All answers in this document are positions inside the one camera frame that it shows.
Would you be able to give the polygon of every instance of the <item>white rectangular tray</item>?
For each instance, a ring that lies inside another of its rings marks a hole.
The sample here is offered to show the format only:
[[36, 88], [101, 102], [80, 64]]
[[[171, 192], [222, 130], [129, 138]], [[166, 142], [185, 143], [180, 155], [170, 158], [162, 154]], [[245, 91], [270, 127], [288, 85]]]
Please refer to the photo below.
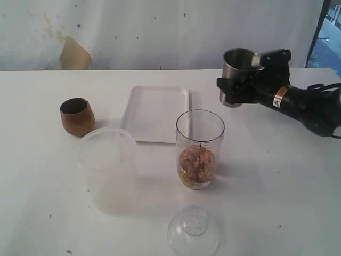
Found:
[[190, 110], [190, 93], [184, 88], [132, 89], [121, 128], [136, 141], [175, 143], [176, 120]]

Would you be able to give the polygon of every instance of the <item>metal cup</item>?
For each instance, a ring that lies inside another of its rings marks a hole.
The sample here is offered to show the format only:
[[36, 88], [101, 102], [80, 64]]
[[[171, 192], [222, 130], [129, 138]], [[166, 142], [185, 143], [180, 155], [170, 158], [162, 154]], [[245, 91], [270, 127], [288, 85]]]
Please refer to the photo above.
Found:
[[[260, 68], [254, 68], [252, 66], [254, 56], [258, 54], [249, 49], [234, 48], [224, 53], [224, 67], [223, 78], [235, 79], [243, 81], [250, 75], [250, 72], [257, 71]], [[220, 102], [230, 108], [241, 106], [240, 103], [229, 104], [225, 100], [225, 93], [220, 90], [219, 94]]]

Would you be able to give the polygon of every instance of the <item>white table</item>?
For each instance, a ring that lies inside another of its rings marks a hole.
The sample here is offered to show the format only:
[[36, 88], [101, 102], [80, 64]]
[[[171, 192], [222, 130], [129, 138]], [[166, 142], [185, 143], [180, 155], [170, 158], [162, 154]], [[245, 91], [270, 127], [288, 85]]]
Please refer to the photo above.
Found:
[[[218, 255], [339, 255], [341, 141], [260, 105], [223, 106], [220, 76], [221, 70], [1, 72], [0, 255], [175, 255], [168, 222], [189, 204], [217, 220]], [[335, 82], [331, 69], [291, 70], [294, 86]], [[121, 214], [110, 207], [103, 213], [76, 166], [79, 138], [62, 128], [59, 106], [86, 98], [98, 127], [118, 127], [138, 85], [187, 88], [192, 109], [220, 115], [221, 165], [211, 186], [193, 191], [178, 179], [174, 145], [138, 145], [138, 210], [123, 200], [114, 205]]]

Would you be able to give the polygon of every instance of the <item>plastic lid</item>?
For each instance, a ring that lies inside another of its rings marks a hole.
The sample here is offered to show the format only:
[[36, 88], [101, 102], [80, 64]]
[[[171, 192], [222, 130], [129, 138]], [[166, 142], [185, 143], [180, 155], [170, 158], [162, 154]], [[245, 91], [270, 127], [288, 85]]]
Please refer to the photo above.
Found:
[[85, 135], [78, 148], [78, 165], [90, 172], [127, 174], [135, 163], [136, 142], [123, 129], [100, 128]]
[[168, 241], [180, 256], [214, 256], [219, 249], [219, 229], [205, 209], [190, 205], [170, 221]]

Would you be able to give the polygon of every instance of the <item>white wall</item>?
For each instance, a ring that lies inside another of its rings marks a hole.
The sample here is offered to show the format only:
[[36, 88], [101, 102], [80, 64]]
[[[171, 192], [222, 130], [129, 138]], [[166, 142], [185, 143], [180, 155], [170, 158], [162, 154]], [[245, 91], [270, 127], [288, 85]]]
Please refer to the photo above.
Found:
[[291, 66], [304, 67], [322, 4], [0, 0], [0, 70], [60, 69], [65, 36], [88, 50], [92, 69], [222, 68], [222, 55], [232, 47], [286, 47], [293, 52]]

